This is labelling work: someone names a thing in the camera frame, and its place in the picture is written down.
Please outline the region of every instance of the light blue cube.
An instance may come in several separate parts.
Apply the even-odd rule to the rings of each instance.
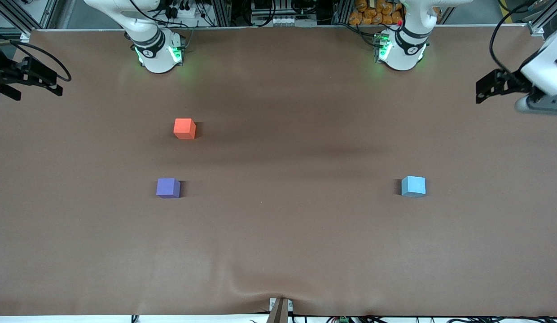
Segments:
[[[426,196],[426,178],[418,176],[406,176],[402,180],[402,196]]]

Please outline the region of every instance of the table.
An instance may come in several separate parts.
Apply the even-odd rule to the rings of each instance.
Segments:
[[[63,97],[0,101],[0,315],[557,315],[557,117],[474,104],[491,27],[408,72],[338,28],[196,31],[141,68],[121,32],[41,32]],[[503,27],[515,69],[541,41]],[[198,138],[172,135],[193,118]],[[395,194],[406,175],[428,196]],[[184,197],[155,196],[157,178]]]

